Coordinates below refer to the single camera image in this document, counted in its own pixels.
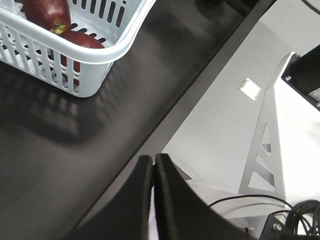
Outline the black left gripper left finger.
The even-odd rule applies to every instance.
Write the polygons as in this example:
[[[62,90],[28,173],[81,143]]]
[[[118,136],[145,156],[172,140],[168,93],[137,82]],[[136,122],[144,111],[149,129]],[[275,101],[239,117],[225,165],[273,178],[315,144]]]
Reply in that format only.
[[[142,155],[113,199],[65,240],[147,240],[153,163]]]

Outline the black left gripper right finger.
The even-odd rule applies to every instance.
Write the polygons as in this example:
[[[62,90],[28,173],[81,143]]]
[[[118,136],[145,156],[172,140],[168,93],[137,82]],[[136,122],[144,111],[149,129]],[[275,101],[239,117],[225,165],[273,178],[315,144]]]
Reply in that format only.
[[[166,153],[155,156],[154,206],[161,240],[251,239],[212,210],[189,187]]]

